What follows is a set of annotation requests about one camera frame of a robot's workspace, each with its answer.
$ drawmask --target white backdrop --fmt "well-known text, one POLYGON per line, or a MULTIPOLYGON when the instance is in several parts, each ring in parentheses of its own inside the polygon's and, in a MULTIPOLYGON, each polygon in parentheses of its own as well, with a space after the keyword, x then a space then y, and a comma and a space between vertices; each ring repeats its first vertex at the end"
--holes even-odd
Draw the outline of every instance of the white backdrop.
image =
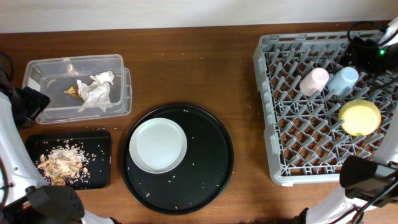
POLYGON ((386 20, 398 0, 0 0, 0 32, 386 20))

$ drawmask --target crumpled tissue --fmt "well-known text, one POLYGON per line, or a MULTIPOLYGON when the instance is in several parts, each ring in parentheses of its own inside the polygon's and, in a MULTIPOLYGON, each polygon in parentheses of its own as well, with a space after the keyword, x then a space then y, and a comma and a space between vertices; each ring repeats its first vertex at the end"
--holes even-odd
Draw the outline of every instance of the crumpled tissue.
MULTIPOLYGON (((99 75, 91 75, 90 78, 94 80, 91 85, 82 83, 81 80, 77 80, 78 93, 80 97, 85 101, 82 106, 85 108, 99 107, 104 112, 107 108, 111 108, 111 101, 109 100, 109 92, 113 85, 114 75, 112 72, 103 72, 99 75)), ((85 108, 80 108, 78 112, 82 112, 85 108)))

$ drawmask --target yellow bowl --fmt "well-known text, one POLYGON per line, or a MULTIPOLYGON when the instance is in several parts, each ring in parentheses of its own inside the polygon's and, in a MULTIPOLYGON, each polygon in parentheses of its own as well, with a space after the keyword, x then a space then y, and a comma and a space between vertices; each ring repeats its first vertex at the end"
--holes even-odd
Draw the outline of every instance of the yellow bowl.
POLYGON ((368 135, 380 125, 381 114, 377 106, 367 100, 353 100, 346 103, 338 113, 344 120, 341 127, 352 136, 368 135))

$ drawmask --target brown wooden surface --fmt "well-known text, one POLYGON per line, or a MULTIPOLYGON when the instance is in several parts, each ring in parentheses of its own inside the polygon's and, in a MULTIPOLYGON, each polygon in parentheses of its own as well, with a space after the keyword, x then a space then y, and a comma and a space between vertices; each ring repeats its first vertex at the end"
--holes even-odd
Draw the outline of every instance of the brown wooden surface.
MULTIPOLYGON (((239 223, 257 218, 292 218, 320 203, 337 183, 281 187, 269 178, 261 98, 252 55, 261 35, 342 31, 348 23, 184 29, 99 30, 0 36, 0 49, 16 63, 20 86, 31 60, 81 55, 120 54, 132 75, 132 112, 128 116, 55 125, 36 125, 31 134, 106 128, 112 135, 109 187, 78 191, 87 210, 123 223, 239 223), (224 192, 206 208, 168 216, 143 207, 124 185, 119 168, 128 129, 155 106, 183 101, 217 116, 234 146, 234 174, 224 192)), ((366 223, 396 223, 398 207, 366 212, 366 223)))

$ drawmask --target dish rack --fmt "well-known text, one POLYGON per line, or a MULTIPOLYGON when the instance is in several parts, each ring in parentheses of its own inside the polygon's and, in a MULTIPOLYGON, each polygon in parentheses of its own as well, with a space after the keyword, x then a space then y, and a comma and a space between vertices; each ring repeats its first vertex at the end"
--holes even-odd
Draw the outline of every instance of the dish rack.
MULTIPOLYGON (((383 34, 369 30, 351 35, 378 41, 383 34)), ((276 184, 336 182, 348 156, 371 159, 383 140, 398 96, 388 90, 371 90, 364 81, 366 73, 361 72, 355 86, 342 96, 327 88, 310 97, 299 90, 301 79, 314 68, 328 70, 330 79, 342 69, 338 62, 348 44, 346 32, 260 38, 253 62, 264 110, 270 177, 276 184), (381 111, 381 124, 372 134, 354 137, 341 128, 338 112, 355 99, 372 101, 381 111)))

